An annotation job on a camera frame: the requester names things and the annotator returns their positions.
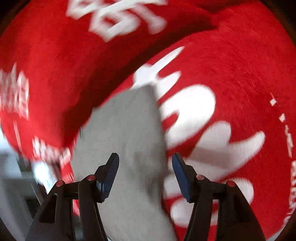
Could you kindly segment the red wedding blanket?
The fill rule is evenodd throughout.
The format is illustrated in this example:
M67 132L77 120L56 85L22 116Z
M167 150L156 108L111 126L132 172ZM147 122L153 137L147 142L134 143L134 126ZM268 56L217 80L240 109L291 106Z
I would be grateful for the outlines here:
M175 39L133 70L92 109L58 161L20 155L47 190L58 179L78 181L71 162L93 110L149 85L166 144L162 209L175 240L185 237L193 210L174 175L175 153L213 182L235 182L264 237L277 237L295 211L295 44L261 1L187 2L210 14L210 27Z

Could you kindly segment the red folded quilt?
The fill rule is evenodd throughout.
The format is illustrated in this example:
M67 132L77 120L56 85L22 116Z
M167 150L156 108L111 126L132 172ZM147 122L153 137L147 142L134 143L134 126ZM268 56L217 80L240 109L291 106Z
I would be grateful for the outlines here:
M1 127L30 160L58 161L133 70L211 25L187 1L30 1L1 35Z

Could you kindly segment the grey knitted garment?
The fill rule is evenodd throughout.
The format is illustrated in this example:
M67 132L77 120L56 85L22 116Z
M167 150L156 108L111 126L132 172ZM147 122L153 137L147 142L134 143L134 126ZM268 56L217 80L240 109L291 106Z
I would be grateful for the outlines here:
M154 90L146 85L124 91L93 110L81 130L71 166L80 181L119 155L109 197L99 205L111 240L175 240L162 209L168 174L166 144Z

